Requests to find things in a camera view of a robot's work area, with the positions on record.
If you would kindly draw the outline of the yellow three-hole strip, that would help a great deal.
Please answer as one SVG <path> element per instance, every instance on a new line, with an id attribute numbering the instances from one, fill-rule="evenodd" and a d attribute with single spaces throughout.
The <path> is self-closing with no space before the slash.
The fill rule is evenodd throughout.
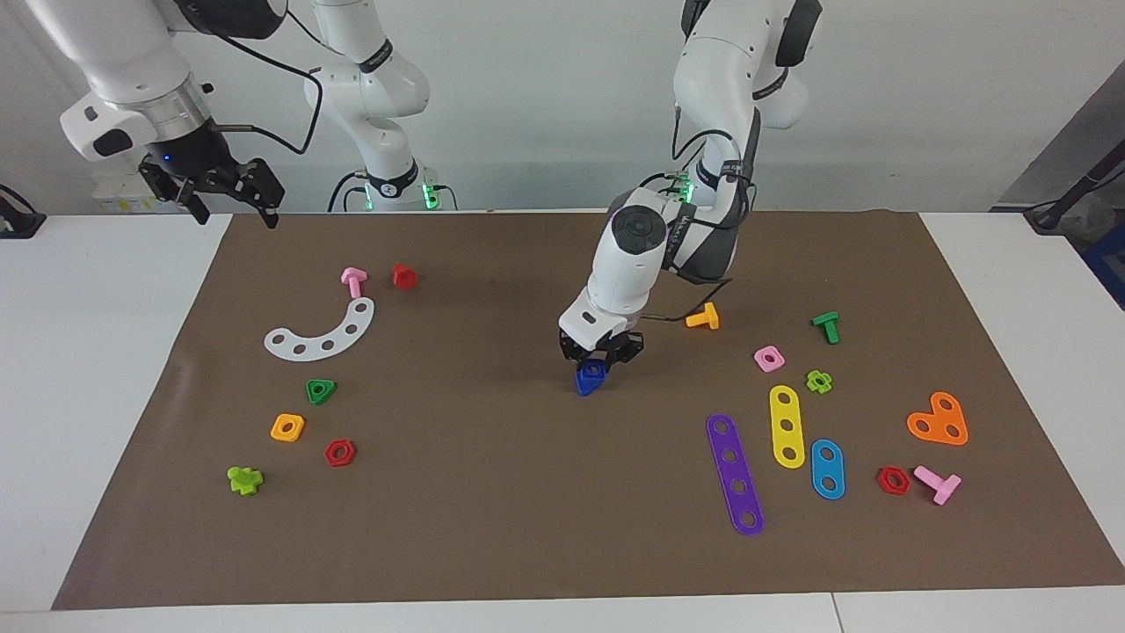
<path id="1" fill-rule="evenodd" d="M 791 386 L 770 389 L 770 427 L 773 456 L 785 469 L 806 463 L 806 441 L 798 394 Z"/>

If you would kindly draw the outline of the white labelled box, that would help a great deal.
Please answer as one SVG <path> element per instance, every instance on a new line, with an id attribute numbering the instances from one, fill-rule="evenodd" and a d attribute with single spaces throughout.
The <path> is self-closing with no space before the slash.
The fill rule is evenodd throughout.
<path id="1" fill-rule="evenodd" d="M 168 214 L 174 207 L 158 199 L 140 172 L 94 169 L 90 196 L 104 214 Z"/>

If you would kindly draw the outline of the black stand pole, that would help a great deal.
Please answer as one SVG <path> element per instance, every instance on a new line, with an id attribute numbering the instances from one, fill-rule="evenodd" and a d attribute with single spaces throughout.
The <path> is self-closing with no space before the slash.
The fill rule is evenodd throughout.
<path id="1" fill-rule="evenodd" d="M 1045 236 L 1061 234 L 1058 225 L 1078 201 L 1086 195 L 1112 186 L 1122 175 L 1125 175 L 1125 139 L 1114 145 L 1107 155 L 1089 169 L 1064 195 L 1044 204 L 1033 204 L 1025 209 L 1023 217 L 1037 234 Z"/>

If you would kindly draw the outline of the blue box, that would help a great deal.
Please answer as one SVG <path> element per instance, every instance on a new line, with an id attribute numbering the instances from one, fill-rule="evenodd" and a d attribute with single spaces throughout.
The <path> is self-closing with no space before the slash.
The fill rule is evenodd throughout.
<path id="1" fill-rule="evenodd" d="M 1081 253 L 1086 266 L 1125 311 L 1125 221 L 1108 230 Z"/>

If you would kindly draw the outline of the purple four-hole strip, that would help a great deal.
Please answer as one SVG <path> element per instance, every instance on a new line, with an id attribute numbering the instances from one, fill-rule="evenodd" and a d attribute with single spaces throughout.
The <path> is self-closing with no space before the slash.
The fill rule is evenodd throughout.
<path id="1" fill-rule="evenodd" d="M 742 536 L 759 535 L 765 516 L 736 422 L 728 414 L 711 414 L 706 434 L 734 530 Z"/>

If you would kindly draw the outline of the blue two-hole strip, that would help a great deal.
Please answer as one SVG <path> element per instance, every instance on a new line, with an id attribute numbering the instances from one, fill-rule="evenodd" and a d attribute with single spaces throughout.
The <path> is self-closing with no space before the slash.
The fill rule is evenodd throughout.
<path id="1" fill-rule="evenodd" d="M 842 447 L 829 438 L 818 438 L 810 447 L 812 489 L 820 498 L 840 500 L 846 492 L 846 461 Z"/>

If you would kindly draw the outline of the orange heart-shaped plate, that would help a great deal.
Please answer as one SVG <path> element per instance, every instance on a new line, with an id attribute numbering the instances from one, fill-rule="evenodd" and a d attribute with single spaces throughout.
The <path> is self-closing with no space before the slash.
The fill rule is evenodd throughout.
<path id="1" fill-rule="evenodd" d="M 932 412 L 909 413 L 904 427 L 922 441 L 950 446 L 964 446 L 969 441 L 968 418 L 956 397 L 946 391 L 932 394 Z"/>

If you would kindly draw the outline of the large pink plastic screw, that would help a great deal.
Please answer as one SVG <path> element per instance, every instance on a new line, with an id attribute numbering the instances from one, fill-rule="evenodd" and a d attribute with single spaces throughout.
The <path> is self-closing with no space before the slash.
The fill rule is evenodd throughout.
<path id="1" fill-rule="evenodd" d="M 916 465 L 912 474 L 920 483 L 932 489 L 933 504 L 937 506 L 945 505 L 962 483 L 962 479 L 957 474 L 942 477 L 932 472 L 932 469 L 928 469 L 927 465 Z"/>

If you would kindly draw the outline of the brown table mat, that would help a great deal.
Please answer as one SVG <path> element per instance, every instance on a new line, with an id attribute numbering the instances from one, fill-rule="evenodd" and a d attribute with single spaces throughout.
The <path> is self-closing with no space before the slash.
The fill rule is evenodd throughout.
<path id="1" fill-rule="evenodd" d="M 642 322 L 646 349 L 590 397 L 557 341 L 590 272 L 595 214 L 237 216 L 54 600 L 57 609 L 254 602 L 546 600 L 724 593 L 1125 584 L 919 216 L 760 212 L 721 327 Z M 418 272 L 400 291 L 392 265 Z M 376 302 L 357 344 L 315 363 L 266 333 L 338 327 L 340 275 Z M 812 317 L 838 311 L 829 345 Z M 765 373 L 754 353 L 775 346 Z M 832 390 L 807 389 L 810 370 Z M 320 406 L 305 383 L 330 378 Z M 806 463 L 771 442 L 770 389 L 800 400 Z M 946 391 L 964 446 L 915 438 Z M 302 437 L 270 437 L 281 413 Z M 765 528 L 729 519 L 706 421 L 728 414 Z M 354 442 L 331 468 L 331 440 Z M 846 492 L 820 498 L 829 438 Z M 230 465 L 264 473 L 253 496 Z M 899 465 L 904 496 L 876 473 Z M 943 506 L 916 465 L 962 483 Z"/>

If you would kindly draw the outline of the black clamp device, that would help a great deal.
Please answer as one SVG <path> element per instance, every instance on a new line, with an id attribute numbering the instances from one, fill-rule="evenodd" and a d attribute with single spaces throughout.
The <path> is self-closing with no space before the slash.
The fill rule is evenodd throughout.
<path id="1" fill-rule="evenodd" d="M 0 183 L 0 239 L 32 239 L 46 219 L 21 193 Z"/>

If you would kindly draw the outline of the white curved perforated strip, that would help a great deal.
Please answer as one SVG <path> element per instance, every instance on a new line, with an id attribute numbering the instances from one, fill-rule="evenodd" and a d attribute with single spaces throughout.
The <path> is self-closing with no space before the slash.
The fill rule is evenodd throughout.
<path id="1" fill-rule="evenodd" d="M 287 328 L 276 328 L 266 333 L 264 346 L 274 358 L 292 363 L 326 360 L 353 347 L 374 322 L 374 313 L 376 302 L 361 296 L 348 304 L 345 315 L 334 329 L 305 337 Z"/>

